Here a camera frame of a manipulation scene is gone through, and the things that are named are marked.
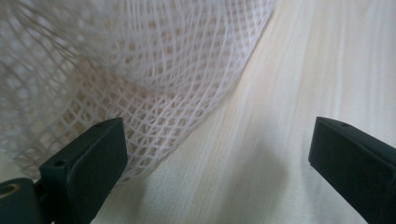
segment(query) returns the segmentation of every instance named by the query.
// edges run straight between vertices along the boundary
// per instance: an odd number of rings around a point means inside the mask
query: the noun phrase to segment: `light wood grain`
[[[396,147],[395,22],[393,0],[278,1],[236,90],[93,223],[365,223],[307,156],[317,116]]]

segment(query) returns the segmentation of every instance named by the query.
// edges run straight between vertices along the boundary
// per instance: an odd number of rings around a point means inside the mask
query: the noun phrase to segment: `mesh bag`
[[[94,123],[124,119],[120,181],[149,174],[234,86],[273,0],[6,0],[0,148],[32,178]]]

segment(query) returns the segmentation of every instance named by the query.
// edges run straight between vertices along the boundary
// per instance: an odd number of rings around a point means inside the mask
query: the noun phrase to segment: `clamp jaw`
[[[0,222],[90,223],[127,161],[122,119],[100,122],[44,162],[36,183],[0,183]]]
[[[396,223],[396,148],[317,118],[309,161],[368,223]]]

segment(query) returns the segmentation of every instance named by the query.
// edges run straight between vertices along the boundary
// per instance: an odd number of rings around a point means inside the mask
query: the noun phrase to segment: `black plastic clip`
[[[369,223],[396,223],[396,149],[349,124],[317,118],[311,165]]]
[[[0,184],[0,222],[90,223],[126,164],[122,119],[98,123],[39,167],[41,179]]]

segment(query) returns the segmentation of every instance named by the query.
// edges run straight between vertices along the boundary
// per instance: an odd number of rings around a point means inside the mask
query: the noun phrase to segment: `white mesh netting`
[[[32,178],[94,123],[122,117],[149,174],[232,88],[273,0],[6,0],[0,148]]]

